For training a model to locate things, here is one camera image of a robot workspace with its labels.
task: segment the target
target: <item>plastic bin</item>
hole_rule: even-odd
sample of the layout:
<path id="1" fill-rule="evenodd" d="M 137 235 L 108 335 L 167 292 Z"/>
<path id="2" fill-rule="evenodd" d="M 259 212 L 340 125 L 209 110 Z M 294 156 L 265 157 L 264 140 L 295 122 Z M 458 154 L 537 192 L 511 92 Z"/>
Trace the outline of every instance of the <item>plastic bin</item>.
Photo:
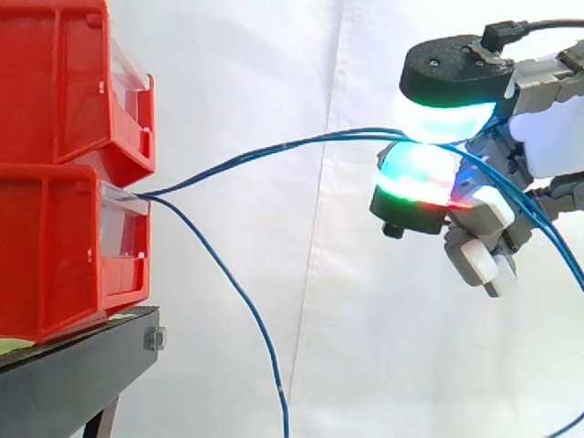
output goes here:
<path id="1" fill-rule="evenodd" d="M 149 208 L 85 165 L 0 164 L 0 339 L 43 342 L 146 299 Z"/>
<path id="2" fill-rule="evenodd" d="M 0 0 L 0 162 L 89 164 L 124 187 L 154 172 L 153 80 L 105 0 Z"/>

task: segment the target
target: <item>blue wire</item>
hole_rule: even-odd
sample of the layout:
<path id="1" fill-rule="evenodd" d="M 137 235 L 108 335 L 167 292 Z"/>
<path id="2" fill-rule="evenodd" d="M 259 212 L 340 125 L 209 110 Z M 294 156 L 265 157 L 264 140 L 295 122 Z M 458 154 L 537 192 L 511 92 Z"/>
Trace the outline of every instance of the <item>blue wire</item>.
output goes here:
<path id="1" fill-rule="evenodd" d="M 310 137 L 308 139 L 298 140 L 298 141 L 291 141 L 288 143 L 280 143 L 274 146 L 269 146 L 267 148 L 258 149 L 255 151 L 250 151 L 246 153 L 242 153 L 241 155 L 237 155 L 236 157 L 227 160 L 226 162 L 222 162 L 221 164 L 217 164 L 216 166 L 212 167 L 211 169 L 207 169 L 201 173 L 194 175 L 191 178 L 184 180 L 183 182 L 179 182 L 171 187 L 167 187 L 165 189 L 155 190 L 152 192 L 146 192 L 142 194 L 148 194 L 151 196 L 161 196 L 163 194 L 176 192 L 178 190 L 184 189 L 191 185 L 197 184 L 202 180 L 210 178 L 217 173 L 228 171 L 229 169 L 233 169 L 236 166 L 244 164 L 246 162 L 251 162 L 257 160 L 259 158 L 267 157 L 268 155 L 273 155 L 275 153 L 280 153 L 284 151 L 290 151 L 292 149 L 298 148 L 300 146 L 304 146 L 306 144 L 311 143 L 321 143 L 326 141 L 344 141 L 346 139 L 339 139 L 338 136 L 348 135 L 348 134 L 359 134 L 359 133 L 383 133 L 388 135 L 394 135 L 394 140 L 406 140 L 406 137 L 403 133 L 399 130 L 388 130 L 385 128 L 357 128 L 354 130 L 340 130 L 337 132 L 332 132 L 330 134 L 318 135 L 317 137 Z"/>
<path id="2" fill-rule="evenodd" d="M 579 423 L 584 420 L 584 412 L 579 415 L 579 417 L 571 422 L 570 424 L 562 427 L 559 431 L 552 433 L 548 438 L 558 438 L 559 436 L 563 435 L 564 433 L 570 431 L 574 427 L 578 426 Z"/>
<path id="3" fill-rule="evenodd" d="M 217 265 L 221 268 L 224 272 L 225 276 L 229 279 L 229 282 L 233 285 L 239 296 L 244 300 L 247 304 L 247 307 L 252 312 L 254 316 L 255 322 L 259 327 L 259 330 L 262 333 L 262 337 L 264 338 L 264 342 L 267 346 L 267 351 L 270 355 L 270 361 L 272 363 L 272 372 L 274 374 L 274 381 L 276 382 L 277 394 L 280 399 L 280 406 L 282 408 L 282 421 L 284 427 L 284 438 L 289 438 L 290 436 L 290 426 L 289 426 L 289 417 L 288 417 L 288 405 L 286 401 L 286 395 L 284 394 L 284 386 L 282 385 L 282 379 L 280 378 L 280 369 L 277 363 L 277 356 L 276 356 L 276 349 L 274 348 L 274 344 L 272 343 L 272 339 L 267 332 L 266 324 L 264 324 L 264 320 L 262 319 L 261 315 L 257 311 L 256 306 L 254 305 L 251 298 L 246 294 L 244 289 L 239 285 L 229 268 L 225 265 L 221 257 L 215 252 L 209 241 L 204 237 L 203 233 L 196 227 L 196 225 L 188 218 L 186 214 L 184 214 L 176 205 L 173 203 L 169 203 L 168 201 L 158 198 L 153 195 L 149 194 L 142 194 L 140 195 L 143 199 L 148 199 L 150 201 L 154 201 L 155 203 L 160 203 L 165 207 L 171 209 L 173 212 L 178 215 L 182 221 L 193 231 L 193 233 L 198 237 L 201 241 L 205 249 L 209 252 L 213 260 L 216 262 Z"/>
<path id="4" fill-rule="evenodd" d="M 383 135 L 369 135 L 370 133 L 376 134 L 383 134 Z M 234 285 L 237 292 L 242 296 L 245 300 L 246 304 L 252 310 L 254 314 L 255 320 L 262 331 L 262 335 L 266 341 L 266 345 L 270 352 L 270 358 L 272 359 L 272 367 L 274 369 L 274 377 L 276 380 L 276 386 L 278 388 L 278 394 L 280 395 L 280 403 L 282 404 L 282 412 L 284 418 L 284 434 L 285 438 L 288 437 L 289 427 L 288 427 L 288 411 L 287 411 L 287 404 L 286 398 L 283 393 L 282 384 L 279 378 L 279 371 L 276 361 L 276 354 L 274 351 L 274 347 L 270 341 L 270 338 L 267 334 L 267 330 L 263 321 L 261 320 L 259 314 L 257 313 L 256 308 L 254 307 L 253 303 L 249 299 L 249 297 L 245 294 L 244 290 L 237 284 L 227 267 L 223 264 L 219 256 L 214 252 L 214 250 L 209 246 L 208 242 L 204 239 L 203 235 L 196 229 L 194 224 L 174 205 L 171 203 L 167 203 L 166 201 L 157 198 L 157 195 L 166 194 L 175 192 L 177 190 L 181 190 L 185 187 L 191 186 L 196 184 L 206 178 L 216 175 L 217 173 L 225 172 L 230 169 L 233 169 L 236 166 L 244 164 L 246 162 L 250 162 L 253 160 L 257 160 L 275 153 L 280 153 L 282 151 L 289 151 L 291 149 L 295 149 L 297 147 L 303 146 L 305 144 L 310 143 L 317 143 L 317 142 L 325 142 L 325 141 L 408 141 L 407 137 L 403 135 L 402 132 L 398 130 L 388 130 L 385 128 L 362 128 L 356 130 L 344 130 L 339 132 L 332 132 L 329 134 L 312 137 L 309 139 L 304 139 L 300 141 L 291 141 L 289 143 L 281 143 L 275 146 L 270 146 L 264 149 L 250 151 L 243 153 L 237 157 L 234 157 L 231 160 L 223 162 L 214 166 L 213 168 L 201 172 L 195 175 L 192 178 L 189 178 L 183 182 L 179 182 L 174 186 L 168 187 L 166 189 L 161 189 L 154 192 L 148 192 L 140 194 L 139 196 L 151 199 L 154 202 L 162 203 L 166 205 L 168 208 L 171 208 L 175 213 L 177 213 L 189 227 L 195 232 L 195 234 L 199 237 L 199 239 L 203 242 L 203 245 L 207 248 L 207 250 L 211 253 L 214 260 L 217 264 L 223 269 L 231 283 Z M 553 225 L 553 223 L 549 220 L 548 216 L 539 208 L 539 206 L 529 198 L 525 193 L 519 190 L 512 182 L 510 182 L 505 176 L 499 173 L 496 169 L 492 166 L 483 162 L 479 157 L 474 156 L 473 154 L 461 151 L 457 149 L 454 145 L 450 144 L 443 144 L 443 145 L 436 145 L 437 147 L 460 155 L 470 162 L 472 162 L 477 168 L 479 168 L 485 175 L 490 178 L 495 186 L 501 190 L 513 203 L 517 205 L 517 207 L 526 215 L 526 217 L 534 224 L 535 227 L 542 230 L 544 235 L 551 241 L 551 243 L 556 247 L 556 249 L 562 255 L 562 258 L 566 261 L 570 271 L 577 279 L 580 288 L 584 291 L 584 273 L 579 266 L 576 257 L 573 255 L 569 246 L 566 244 L 565 240 L 559 233 L 558 229 Z M 560 429 L 559 431 L 551 434 L 548 438 L 557 438 L 561 434 L 569 431 L 577 424 L 579 424 L 582 420 L 584 420 L 584 412 L 573 422 L 565 426 L 564 428 Z"/>

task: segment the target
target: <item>green led light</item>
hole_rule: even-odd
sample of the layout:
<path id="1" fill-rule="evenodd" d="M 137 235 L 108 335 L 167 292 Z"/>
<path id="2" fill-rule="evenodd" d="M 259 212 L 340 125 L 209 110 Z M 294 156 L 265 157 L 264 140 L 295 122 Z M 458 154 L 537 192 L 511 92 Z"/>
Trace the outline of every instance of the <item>green led light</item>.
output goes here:
<path id="1" fill-rule="evenodd" d="M 395 100 L 395 117 L 400 129 L 412 140 L 444 144 L 473 138 L 493 117 L 495 103 L 460 108 L 433 108 L 406 99 Z"/>
<path id="2" fill-rule="evenodd" d="M 456 178 L 450 152 L 429 144 L 400 142 L 388 152 L 377 185 L 392 196 L 447 206 Z"/>

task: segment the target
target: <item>bolt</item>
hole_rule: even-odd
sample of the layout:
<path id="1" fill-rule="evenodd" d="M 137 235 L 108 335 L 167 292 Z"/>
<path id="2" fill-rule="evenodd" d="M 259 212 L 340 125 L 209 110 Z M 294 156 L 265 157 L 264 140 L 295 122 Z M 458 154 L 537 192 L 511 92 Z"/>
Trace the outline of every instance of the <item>bolt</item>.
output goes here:
<path id="1" fill-rule="evenodd" d="M 165 327 L 150 327 L 144 334 L 144 348 L 148 351 L 162 351 L 168 338 Z"/>

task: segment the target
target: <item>white backdrop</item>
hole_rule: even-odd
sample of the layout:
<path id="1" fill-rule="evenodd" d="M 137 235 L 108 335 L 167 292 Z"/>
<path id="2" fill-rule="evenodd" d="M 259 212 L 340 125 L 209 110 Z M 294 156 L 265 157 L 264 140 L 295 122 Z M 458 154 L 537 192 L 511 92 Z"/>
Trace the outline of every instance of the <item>white backdrop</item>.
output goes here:
<path id="1" fill-rule="evenodd" d="M 480 33 L 503 19 L 584 17 L 580 1 L 110 0 L 110 7 L 157 80 L 158 171 L 141 188 L 325 130 L 394 127 L 403 56 L 422 40 Z M 514 53 L 545 55 L 571 37 L 534 35 Z M 382 147 L 308 146 L 170 197 L 266 320 L 292 436 L 553 432 L 584 410 L 584 297 L 568 270 L 538 236 L 518 258 L 519 290 L 492 300 L 457 277 L 440 237 L 382 237 L 369 213 Z M 581 219 L 559 225 L 584 259 Z M 114 437 L 281 436 L 268 357 L 243 302 L 162 207 L 153 230 L 151 303 L 162 307 L 169 344 L 123 394 Z M 581 435 L 583 428 L 570 436 Z"/>

